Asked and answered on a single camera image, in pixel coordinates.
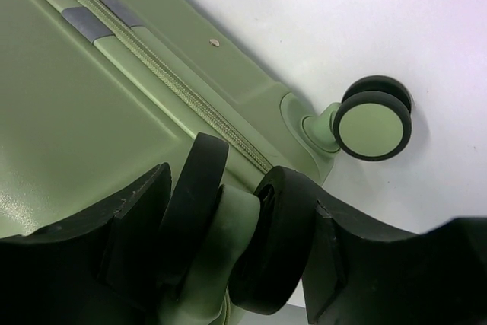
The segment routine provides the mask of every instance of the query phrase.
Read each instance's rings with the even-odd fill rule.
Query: gray patch
[[[91,43],[101,37],[113,35],[113,32],[86,7],[65,9],[62,16]]]
[[[142,21],[119,0],[101,0],[112,13],[129,27],[143,26]]]

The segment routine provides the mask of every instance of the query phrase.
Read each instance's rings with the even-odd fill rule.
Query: suitcase
[[[221,182],[253,192],[276,166],[322,184],[340,149],[379,161],[411,134],[391,78],[319,116],[185,0],[0,0],[0,237],[84,212],[199,133],[228,143]]]

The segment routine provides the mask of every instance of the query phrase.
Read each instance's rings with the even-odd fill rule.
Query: zipper teeth
[[[271,168],[271,163],[252,144],[235,129],[207,100],[199,96],[179,78],[151,49],[149,49],[116,15],[100,0],[76,0],[90,9],[107,25],[123,45],[147,66],[163,83],[169,87],[198,116],[220,133],[241,154],[246,155],[263,173]]]

